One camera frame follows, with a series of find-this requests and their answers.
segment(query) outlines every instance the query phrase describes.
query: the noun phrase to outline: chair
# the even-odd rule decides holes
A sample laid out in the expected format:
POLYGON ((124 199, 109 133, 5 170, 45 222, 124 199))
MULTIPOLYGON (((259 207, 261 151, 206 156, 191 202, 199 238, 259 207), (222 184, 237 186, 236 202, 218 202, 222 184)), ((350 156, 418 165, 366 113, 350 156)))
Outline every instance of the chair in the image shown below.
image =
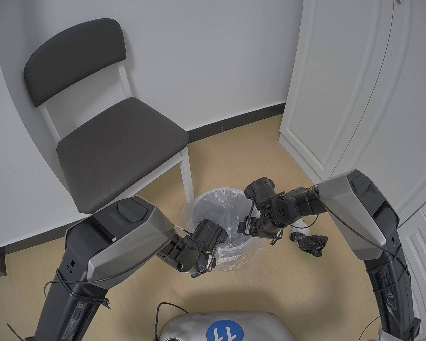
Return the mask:
POLYGON ((186 200, 194 199, 189 134, 132 97, 125 59, 119 23, 104 18, 75 25, 50 38, 24 68, 29 95, 58 143, 65 181, 81 213, 92 214, 114 199, 134 195, 178 163, 186 200), (45 102, 112 64, 118 66, 126 98, 61 139, 45 102))

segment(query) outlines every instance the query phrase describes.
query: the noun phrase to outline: wooden floor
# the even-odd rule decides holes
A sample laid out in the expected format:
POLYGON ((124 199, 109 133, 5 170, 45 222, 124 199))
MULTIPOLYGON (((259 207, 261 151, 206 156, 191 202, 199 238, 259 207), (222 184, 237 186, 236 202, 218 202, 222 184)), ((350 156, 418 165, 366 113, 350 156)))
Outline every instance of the wooden floor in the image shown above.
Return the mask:
MULTIPOLYGON (((195 195, 216 187, 244 189, 262 176, 278 191, 309 187, 310 179, 278 143, 281 116, 255 122, 189 145, 195 195)), ((184 205, 179 166, 139 195, 174 221, 184 205)), ((357 341, 378 310, 363 263, 352 253, 331 218, 323 214, 311 228, 328 236, 323 257, 299 250, 288 239, 265 247, 251 266, 237 272, 211 272, 197 279, 179 273, 158 258, 111 289, 111 310, 100 307, 84 340, 151 341, 155 309, 168 301, 190 312, 262 310, 276 314, 297 340, 357 341)), ((16 341, 10 323, 22 337, 32 336, 43 307, 43 286, 61 262, 64 239, 6 256, 7 277, 0 278, 0 339, 16 341)), ((162 307, 162 328, 178 314, 162 307)), ((379 321, 362 340, 378 339, 379 321)))

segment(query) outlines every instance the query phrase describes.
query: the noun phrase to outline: plastic bag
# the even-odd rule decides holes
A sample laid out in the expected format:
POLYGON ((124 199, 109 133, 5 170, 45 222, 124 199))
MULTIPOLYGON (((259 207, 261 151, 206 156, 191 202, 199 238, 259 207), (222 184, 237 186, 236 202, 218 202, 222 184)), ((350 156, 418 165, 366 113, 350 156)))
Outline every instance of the plastic bag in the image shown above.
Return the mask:
MULTIPOLYGON (((204 218, 224 228, 228 238, 217 249, 217 262, 213 270, 233 271, 254 260, 265 244, 262 238, 237 233, 238 222, 244 221, 250 208, 251 201, 245 197, 243 191, 235 188, 215 188, 185 205, 176 222, 189 232, 194 232, 195 227, 204 218)), ((259 216, 259 211, 254 208, 252 217, 259 216)))
POLYGON ((296 227, 291 230, 290 240, 295 242, 302 251, 315 257, 322 257, 322 249, 325 248, 328 237, 312 235, 303 219, 295 221, 292 225, 296 227))

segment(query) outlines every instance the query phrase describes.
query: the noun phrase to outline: chair seat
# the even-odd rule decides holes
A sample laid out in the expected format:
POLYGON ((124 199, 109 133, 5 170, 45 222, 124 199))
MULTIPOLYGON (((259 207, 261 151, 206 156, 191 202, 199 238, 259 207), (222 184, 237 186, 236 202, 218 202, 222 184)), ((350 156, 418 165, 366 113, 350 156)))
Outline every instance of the chair seat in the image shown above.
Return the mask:
POLYGON ((59 141, 69 192, 94 213, 188 144, 189 134, 135 97, 101 112, 59 141))

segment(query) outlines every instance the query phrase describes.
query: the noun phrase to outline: blue sticker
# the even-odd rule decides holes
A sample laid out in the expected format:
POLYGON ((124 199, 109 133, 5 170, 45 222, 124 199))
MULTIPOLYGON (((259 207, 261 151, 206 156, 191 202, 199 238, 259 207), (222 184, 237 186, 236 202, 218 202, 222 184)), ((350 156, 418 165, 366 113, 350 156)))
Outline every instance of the blue sticker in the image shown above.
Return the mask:
POLYGON ((206 338, 207 341, 242 341, 244 332, 238 323, 221 320, 207 329, 206 338))

